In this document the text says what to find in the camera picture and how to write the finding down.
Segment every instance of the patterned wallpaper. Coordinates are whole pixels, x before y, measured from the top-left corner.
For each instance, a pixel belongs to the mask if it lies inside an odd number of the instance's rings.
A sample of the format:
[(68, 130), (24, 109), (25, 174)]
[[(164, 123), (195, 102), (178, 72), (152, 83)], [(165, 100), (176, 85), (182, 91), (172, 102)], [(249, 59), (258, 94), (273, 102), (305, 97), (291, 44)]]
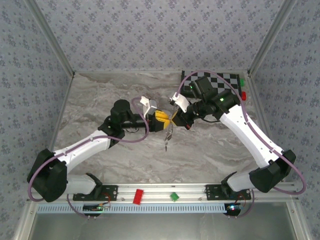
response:
[(73, 70), (248, 69), (283, 0), (37, 0)]
[(319, 63), (320, 2), (299, 0), (254, 79), (274, 140), (293, 149), (306, 178), (300, 199), (314, 239), (320, 239)]
[(26, 178), (48, 147), (69, 78), (23, 0), (0, 3), (0, 239), (27, 198)]

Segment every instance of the green block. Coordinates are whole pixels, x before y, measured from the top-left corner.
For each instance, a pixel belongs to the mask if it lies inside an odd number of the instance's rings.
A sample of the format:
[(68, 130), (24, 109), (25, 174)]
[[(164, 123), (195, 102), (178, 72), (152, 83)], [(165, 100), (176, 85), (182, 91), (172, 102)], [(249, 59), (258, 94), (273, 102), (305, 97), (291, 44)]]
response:
[(240, 78), (240, 86), (243, 87), (245, 85), (245, 79)]
[(177, 201), (178, 199), (179, 199), (179, 196), (175, 193), (175, 192), (173, 192), (171, 195), (170, 195), (170, 198), (172, 199), (172, 201)]

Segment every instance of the black and white checkerboard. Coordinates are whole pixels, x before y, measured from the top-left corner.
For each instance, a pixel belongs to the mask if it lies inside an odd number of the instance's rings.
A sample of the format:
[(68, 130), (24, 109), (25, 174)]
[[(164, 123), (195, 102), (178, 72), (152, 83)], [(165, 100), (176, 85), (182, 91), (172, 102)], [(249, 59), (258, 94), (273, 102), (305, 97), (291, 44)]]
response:
[[(185, 76), (189, 75), (191, 71), (182, 71), (181, 81), (185, 78)], [(234, 89), (238, 90), (239, 95), (241, 96), (241, 86), (240, 86), (240, 76), (239, 74), (229, 74), (229, 73), (217, 73), (220, 77), (224, 78), (228, 83), (231, 84)], [(211, 85), (218, 90), (218, 94), (223, 92), (226, 89), (230, 89), (230, 87), (225, 84), (222, 80), (218, 79), (215, 75), (209, 72), (197, 72), (190, 76), (185, 82), (183, 87), (181, 88), (181, 94), (187, 98), (193, 98), (194, 95), (191, 91), (189, 84), (191, 81), (197, 80), (200, 77), (206, 76), (208, 77)]]

